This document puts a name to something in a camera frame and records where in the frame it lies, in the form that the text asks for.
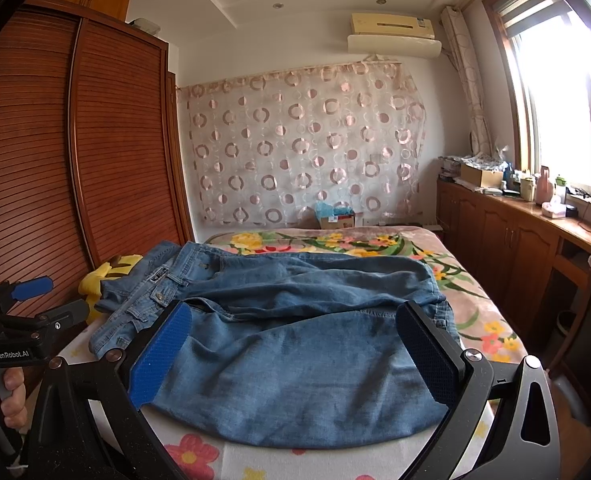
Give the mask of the side window curtain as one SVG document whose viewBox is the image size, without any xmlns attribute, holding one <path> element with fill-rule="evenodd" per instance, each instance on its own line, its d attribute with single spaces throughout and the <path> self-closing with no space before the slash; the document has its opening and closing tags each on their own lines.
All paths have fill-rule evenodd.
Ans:
<svg viewBox="0 0 591 480">
<path fill-rule="evenodd" d="M 483 84 L 469 28 L 463 13 L 445 6 L 441 21 L 469 110 L 471 150 L 475 156 L 491 156 L 492 142 L 484 113 Z"/>
</svg>

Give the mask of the wall air conditioner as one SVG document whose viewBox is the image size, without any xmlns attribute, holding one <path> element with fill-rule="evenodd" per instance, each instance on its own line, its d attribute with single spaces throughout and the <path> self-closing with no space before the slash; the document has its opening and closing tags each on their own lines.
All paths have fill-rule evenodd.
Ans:
<svg viewBox="0 0 591 480">
<path fill-rule="evenodd" d="M 355 54 L 437 58 L 442 42 L 428 18 L 381 13 L 353 13 L 347 50 Z"/>
</svg>

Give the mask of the cardboard box on sideboard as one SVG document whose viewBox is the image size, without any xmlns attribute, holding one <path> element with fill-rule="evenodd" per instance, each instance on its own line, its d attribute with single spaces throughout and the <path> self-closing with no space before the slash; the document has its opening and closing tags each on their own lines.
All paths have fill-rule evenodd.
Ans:
<svg viewBox="0 0 591 480">
<path fill-rule="evenodd" d="M 480 169 L 470 165 L 460 167 L 460 177 L 477 188 L 500 188 L 503 170 Z"/>
</svg>

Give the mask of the yellow plush toy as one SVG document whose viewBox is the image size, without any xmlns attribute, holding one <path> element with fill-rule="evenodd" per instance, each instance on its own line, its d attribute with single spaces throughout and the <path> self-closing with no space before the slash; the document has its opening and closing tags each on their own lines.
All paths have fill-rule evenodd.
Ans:
<svg viewBox="0 0 591 480">
<path fill-rule="evenodd" d="M 134 266 L 142 259 L 142 255 L 115 256 L 82 278 L 78 292 L 90 310 L 86 318 L 87 325 L 92 324 L 100 316 L 100 311 L 96 306 L 102 296 L 102 283 L 118 280 L 130 274 Z"/>
</svg>

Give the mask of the window with wooden frame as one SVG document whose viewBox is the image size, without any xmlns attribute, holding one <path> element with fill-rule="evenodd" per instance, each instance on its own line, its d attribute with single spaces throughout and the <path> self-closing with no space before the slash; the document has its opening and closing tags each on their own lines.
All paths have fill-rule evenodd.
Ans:
<svg viewBox="0 0 591 480">
<path fill-rule="evenodd" d="M 565 0 L 483 0 L 516 116 L 515 165 L 591 194 L 591 30 Z"/>
</svg>

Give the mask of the floral blanket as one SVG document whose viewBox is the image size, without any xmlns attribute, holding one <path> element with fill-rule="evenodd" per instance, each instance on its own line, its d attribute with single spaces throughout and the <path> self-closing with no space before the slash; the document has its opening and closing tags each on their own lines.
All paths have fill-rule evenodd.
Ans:
<svg viewBox="0 0 591 480">
<path fill-rule="evenodd" d="M 245 256 L 334 256 L 360 262 L 373 272 L 424 270 L 452 307 L 455 327 L 466 348 L 500 363 L 519 363 L 527 355 L 520 337 L 479 282 L 437 234 L 421 226 L 371 226 L 332 230 L 274 229 L 216 234 L 207 244 Z"/>
</svg>

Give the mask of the wooden sideboard cabinet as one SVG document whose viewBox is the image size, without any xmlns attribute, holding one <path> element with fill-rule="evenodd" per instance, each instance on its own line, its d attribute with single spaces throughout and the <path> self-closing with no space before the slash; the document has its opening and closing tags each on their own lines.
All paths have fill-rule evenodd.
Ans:
<svg viewBox="0 0 591 480">
<path fill-rule="evenodd" d="M 591 226 L 548 219 L 532 203 L 479 194 L 437 181 L 442 240 L 479 282 L 527 351 L 551 362 L 571 327 L 580 299 L 561 255 L 576 266 L 591 252 Z"/>
</svg>

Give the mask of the white cup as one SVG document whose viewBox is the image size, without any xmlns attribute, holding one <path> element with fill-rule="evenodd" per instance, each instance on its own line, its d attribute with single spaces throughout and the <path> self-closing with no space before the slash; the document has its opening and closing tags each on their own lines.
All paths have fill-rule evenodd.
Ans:
<svg viewBox="0 0 591 480">
<path fill-rule="evenodd" d="M 526 202 L 533 202 L 535 197 L 535 180 L 531 176 L 523 177 L 520 180 L 520 196 Z"/>
</svg>

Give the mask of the pink circle pattern curtain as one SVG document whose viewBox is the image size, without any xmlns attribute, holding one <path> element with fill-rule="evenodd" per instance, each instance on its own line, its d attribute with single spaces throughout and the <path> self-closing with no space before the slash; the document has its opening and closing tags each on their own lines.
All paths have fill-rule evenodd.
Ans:
<svg viewBox="0 0 591 480">
<path fill-rule="evenodd" d="M 425 105 L 401 62 L 318 65 L 178 91 L 198 219 L 310 226 L 316 208 L 418 216 Z"/>
</svg>

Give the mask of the pink bottle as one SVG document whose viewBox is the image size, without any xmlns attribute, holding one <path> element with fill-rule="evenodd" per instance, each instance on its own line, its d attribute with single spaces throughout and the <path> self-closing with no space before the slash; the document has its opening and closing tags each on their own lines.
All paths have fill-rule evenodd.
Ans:
<svg viewBox="0 0 591 480">
<path fill-rule="evenodd" d="M 548 166 L 543 165 L 536 179 L 535 203 L 542 206 L 553 197 L 555 184 L 550 180 L 550 170 Z"/>
</svg>

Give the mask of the light blue denim pants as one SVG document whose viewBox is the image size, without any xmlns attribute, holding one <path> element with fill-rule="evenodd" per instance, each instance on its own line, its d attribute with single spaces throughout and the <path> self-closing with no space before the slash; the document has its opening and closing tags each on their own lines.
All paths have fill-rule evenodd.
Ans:
<svg viewBox="0 0 591 480">
<path fill-rule="evenodd" d="M 90 350 L 127 347 L 173 301 L 189 305 L 192 328 L 154 406 L 196 429 L 268 448 L 354 448 L 412 436 L 445 415 L 395 326 L 414 301 L 455 333 L 424 270 L 163 242 L 102 283 L 107 319 Z"/>
</svg>

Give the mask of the wooden slatted wardrobe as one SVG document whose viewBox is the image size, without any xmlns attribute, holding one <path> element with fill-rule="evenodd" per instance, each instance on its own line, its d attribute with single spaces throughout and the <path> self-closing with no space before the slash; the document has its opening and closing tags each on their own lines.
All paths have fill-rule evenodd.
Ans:
<svg viewBox="0 0 591 480">
<path fill-rule="evenodd" d="M 117 255 L 192 239 L 169 47 L 130 0 L 0 0 L 0 282 L 39 314 Z"/>
</svg>

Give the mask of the wooden chair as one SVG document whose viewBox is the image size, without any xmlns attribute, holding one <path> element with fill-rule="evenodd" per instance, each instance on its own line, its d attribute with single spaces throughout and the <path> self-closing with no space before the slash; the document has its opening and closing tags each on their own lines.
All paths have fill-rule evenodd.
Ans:
<svg viewBox="0 0 591 480">
<path fill-rule="evenodd" d="M 576 284 L 580 299 L 576 301 L 576 309 L 572 310 L 574 318 L 571 327 L 548 367 L 548 373 L 551 378 L 555 378 L 562 373 L 563 359 L 575 341 L 577 332 L 581 328 L 588 306 L 591 303 L 591 252 L 582 259 L 582 262 L 584 266 L 576 266 L 572 260 L 566 259 L 561 255 L 557 255 L 555 259 L 556 270 L 570 272 L 568 278 Z"/>
</svg>

